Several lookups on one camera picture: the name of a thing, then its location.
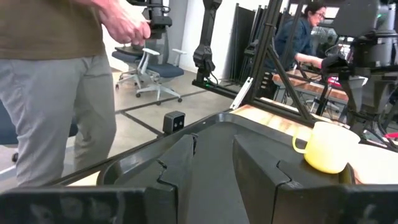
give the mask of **man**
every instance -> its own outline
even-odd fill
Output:
[[[61,177],[73,113],[75,169],[107,158],[116,121],[101,24],[121,44],[150,36],[141,12],[119,0],[0,2],[0,100],[17,130],[18,186]]]

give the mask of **woman's glasses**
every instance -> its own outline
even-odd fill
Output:
[[[316,12],[315,14],[319,17],[319,19],[325,19],[325,15],[324,14],[322,14],[320,12]]]

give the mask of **dark blue shirt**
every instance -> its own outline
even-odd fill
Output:
[[[278,32],[275,37],[275,50],[279,56],[279,60],[282,60],[282,54],[284,53],[287,39],[289,38],[290,32],[292,30],[293,20],[287,21]],[[313,55],[312,43],[311,43],[311,25],[306,18],[300,18],[297,21],[297,27],[295,29],[295,34],[293,37],[292,50],[287,52],[287,60],[285,64],[285,69],[288,70],[293,62],[294,56],[297,53],[305,55]],[[266,67],[274,69],[274,63],[267,56]]]

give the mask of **chair armrest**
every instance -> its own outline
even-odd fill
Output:
[[[184,51],[182,51],[182,50],[179,50],[179,49],[173,49],[173,51],[175,52],[175,53],[177,53],[177,57],[175,58],[175,60],[174,60],[174,66],[176,66],[176,67],[179,67],[180,66],[180,58],[181,58],[181,55],[183,55],[183,54],[187,54],[186,52],[184,52]]]
[[[182,50],[179,50],[179,49],[173,49],[173,51],[174,51],[175,53],[178,53],[178,54],[187,54],[186,52],[184,52],[184,51],[182,51]]]
[[[143,49],[143,51],[147,52],[148,54],[155,55],[155,56],[159,56],[160,55],[159,52],[157,52],[155,50],[147,49],[147,48]]]

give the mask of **mug handle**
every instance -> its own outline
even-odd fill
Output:
[[[301,153],[301,154],[305,154],[305,153],[307,153],[307,151],[306,151],[305,149],[299,149],[299,148],[296,146],[296,139],[297,139],[297,134],[298,134],[298,133],[299,133],[298,131],[296,131],[296,132],[294,133],[294,135],[293,135],[293,140],[292,140],[292,145],[293,145],[293,148],[294,148],[294,150],[295,150],[296,152]]]

